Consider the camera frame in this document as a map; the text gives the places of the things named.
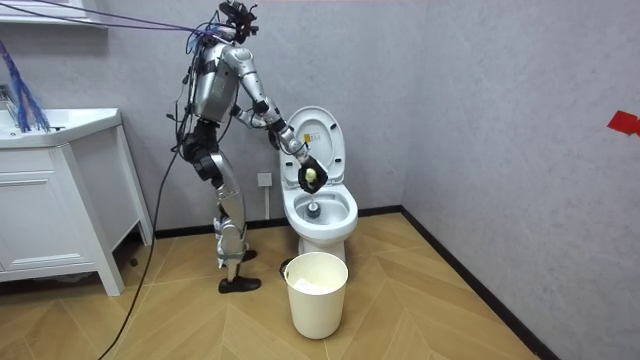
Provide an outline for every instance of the toilet lid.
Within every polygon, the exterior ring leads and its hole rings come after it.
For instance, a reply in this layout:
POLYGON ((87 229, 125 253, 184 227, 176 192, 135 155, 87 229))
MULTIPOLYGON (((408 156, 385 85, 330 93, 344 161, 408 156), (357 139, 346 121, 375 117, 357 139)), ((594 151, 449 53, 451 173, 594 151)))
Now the toilet lid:
MULTIPOLYGON (((307 106, 289 119, 296 138, 309 145, 309 153, 327 170, 327 182, 341 183, 344 179, 345 147, 342 130, 336 119, 319 106, 307 106)), ((280 151, 280 169, 287 185, 298 186, 300 164, 295 157, 280 151)))

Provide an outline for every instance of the white toilet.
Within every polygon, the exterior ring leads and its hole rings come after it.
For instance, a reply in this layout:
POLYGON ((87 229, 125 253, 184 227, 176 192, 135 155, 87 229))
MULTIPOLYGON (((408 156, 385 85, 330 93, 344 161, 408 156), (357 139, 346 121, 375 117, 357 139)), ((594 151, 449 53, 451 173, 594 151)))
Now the white toilet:
POLYGON ((344 138, 336 119, 327 110, 307 106, 291 116, 289 125, 296 137, 306 141, 310 154, 327 170, 327 184, 314 194, 320 216, 311 219, 307 206, 311 195, 298 184, 300 164, 280 151, 280 175, 284 211, 293 229, 300 235, 298 253, 322 251, 345 261, 344 242, 358 222, 358 205, 342 184, 346 165, 344 138))

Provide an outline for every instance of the gray wall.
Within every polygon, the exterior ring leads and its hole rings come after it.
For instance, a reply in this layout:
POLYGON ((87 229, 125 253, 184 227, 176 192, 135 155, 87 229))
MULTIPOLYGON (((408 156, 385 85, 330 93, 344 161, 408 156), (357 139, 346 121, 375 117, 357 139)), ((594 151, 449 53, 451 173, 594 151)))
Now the gray wall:
MULTIPOLYGON (((183 25, 209 20, 217 1, 104 1, 103 8, 183 25)), ((340 122, 347 145, 345 184, 360 208, 402 200, 406 119, 418 114, 422 33, 390 30, 389 19, 421 23, 426 3, 263 2, 261 30, 245 45, 266 90, 284 112, 319 105, 340 122)), ((186 33, 1 25, 0 37, 41 106, 118 107, 147 204, 153 209, 172 146, 164 117, 189 64, 186 33)), ((282 210, 278 154, 266 133, 232 125, 223 149, 241 178, 248 218, 263 217, 256 173, 274 173, 272 216, 282 210)), ((163 195, 159 228, 211 223, 215 196, 178 161, 163 195)))
POLYGON ((431 0, 403 204, 562 359, 640 358, 637 0, 431 0))

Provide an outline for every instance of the herringbone floor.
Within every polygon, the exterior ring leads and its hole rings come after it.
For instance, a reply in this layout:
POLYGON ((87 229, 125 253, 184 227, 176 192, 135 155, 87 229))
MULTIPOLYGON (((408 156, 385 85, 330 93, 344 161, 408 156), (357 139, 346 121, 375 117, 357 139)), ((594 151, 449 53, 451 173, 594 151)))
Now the herringbone floor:
MULTIPOLYGON (((360 218, 347 241, 350 279, 338 331, 322 341, 291 323, 278 266, 295 255, 289 227, 251 230, 259 256, 243 274, 263 287, 220 295, 210 235, 160 240, 137 311, 110 359, 535 359, 400 214, 360 218)), ((144 247, 123 260, 146 257, 144 247)), ((129 288, 0 287, 0 359, 96 359, 128 309, 143 265, 123 261, 129 288)))

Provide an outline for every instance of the silver humanoid robot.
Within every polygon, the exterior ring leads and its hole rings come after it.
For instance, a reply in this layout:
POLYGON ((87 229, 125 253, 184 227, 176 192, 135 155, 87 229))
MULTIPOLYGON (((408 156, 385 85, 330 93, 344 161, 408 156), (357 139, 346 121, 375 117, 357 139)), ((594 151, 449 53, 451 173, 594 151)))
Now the silver humanoid robot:
POLYGON ((247 251, 244 200, 231 165, 218 146, 216 129, 225 120, 227 111, 249 128, 266 129, 276 149, 296 157, 303 190, 313 194, 327 181, 325 169, 309 155, 306 144, 295 138, 274 101, 266 96, 251 52, 237 46, 258 31, 251 24, 257 19, 252 9, 235 0, 220 4, 220 10, 227 15, 226 24, 215 24, 215 32, 198 34, 194 61, 183 81, 189 82, 185 114, 199 119, 193 131, 179 143, 179 150, 200 178, 211 180, 217 191, 220 210, 219 219, 214 219, 217 251, 228 271, 227 278, 218 286, 221 293, 252 291, 261 285, 259 279, 238 275, 241 262, 257 253, 247 251), (252 100, 250 110, 243 111, 234 103, 240 85, 252 100))

